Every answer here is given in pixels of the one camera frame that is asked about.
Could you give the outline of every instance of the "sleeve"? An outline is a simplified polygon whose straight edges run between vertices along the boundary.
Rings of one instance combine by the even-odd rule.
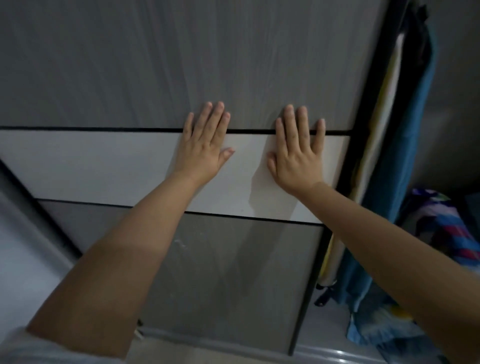
[[[123,360],[72,352],[19,328],[0,344],[0,364],[124,364]]]

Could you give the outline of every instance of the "person's left arm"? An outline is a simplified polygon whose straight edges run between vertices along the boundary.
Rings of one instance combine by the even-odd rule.
[[[190,113],[174,172],[78,261],[27,327],[70,350],[124,358],[153,278],[196,190],[233,154],[221,151],[230,114]]]

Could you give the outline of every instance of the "hand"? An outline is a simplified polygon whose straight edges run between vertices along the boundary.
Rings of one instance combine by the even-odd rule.
[[[212,103],[207,102],[192,133],[193,113],[188,114],[177,153],[174,175],[182,176],[199,188],[216,176],[233,155],[233,148],[220,151],[227,132],[230,114],[218,102],[210,115]]]
[[[300,198],[315,184],[323,182],[325,120],[318,121],[317,135],[310,146],[307,108],[302,106],[298,109],[298,128],[292,105],[285,107],[283,115],[285,128],[282,119],[278,118],[275,123],[277,152],[268,153],[267,166],[281,188]]]

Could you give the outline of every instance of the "black trim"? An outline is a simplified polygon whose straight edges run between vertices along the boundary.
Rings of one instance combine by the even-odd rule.
[[[73,205],[108,206],[108,207],[119,207],[119,208],[132,208],[133,207],[133,206],[127,206],[127,205],[102,204],[102,203],[99,203],[99,202],[56,200],[56,199],[51,199],[51,198],[38,198],[37,201],[63,202],[63,203],[66,203],[66,204],[73,204]],[[275,219],[275,218],[251,218],[251,217],[247,217],[247,216],[211,214],[211,213],[208,213],[208,212],[185,211],[185,214],[217,216],[219,218],[239,218],[239,219],[243,219],[243,220],[283,222],[283,223],[287,223],[287,224],[298,224],[298,225],[325,226],[321,222],[316,223],[316,222],[305,222],[305,221],[278,220],[278,219]]]
[[[49,132],[124,132],[124,133],[181,133],[181,128],[84,128],[58,126],[0,126],[0,130],[32,130]],[[227,129],[227,134],[262,134],[273,135],[274,129]],[[351,130],[327,130],[326,135],[350,136]]]
[[[59,235],[63,242],[63,247],[68,249],[70,253],[77,259],[82,256],[82,252],[75,246],[71,239],[63,232],[60,226],[55,220],[48,214],[48,212],[38,203],[38,201],[30,194],[30,192],[24,187],[24,185],[18,180],[18,178],[12,173],[12,171],[0,160],[0,171],[5,177],[12,183],[31,205],[31,207],[38,213],[45,222]]]
[[[362,156],[367,143],[369,135],[368,122],[372,117],[380,89],[382,88],[382,83],[384,81],[391,55],[395,48],[396,39],[402,25],[407,3],[408,0],[390,0],[385,13],[384,22],[378,37],[377,46],[373,54],[372,63],[370,65],[359,108],[357,110],[357,117],[355,119],[355,124],[353,125],[352,137],[348,144],[347,154],[345,155],[342,171],[336,187],[336,190],[345,196],[350,193],[352,173],[356,170],[359,158]],[[297,323],[288,350],[289,355],[293,355],[295,346],[297,345],[300,328],[305,319],[313,290],[315,289],[315,284],[320,269],[322,268],[324,255],[328,248],[331,234],[330,230],[325,230],[320,239],[312,273],[303,296]]]

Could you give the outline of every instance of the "skin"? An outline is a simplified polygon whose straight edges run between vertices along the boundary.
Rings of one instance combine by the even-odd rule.
[[[96,242],[49,296],[27,330],[77,352],[124,358],[140,309],[194,193],[231,157],[221,150],[230,115],[207,103],[185,122],[172,175]],[[323,182],[325,122],[311,141],[305,107],[276,121],[267,166],[353,253],[453,363],[480,358],[480,279]]]

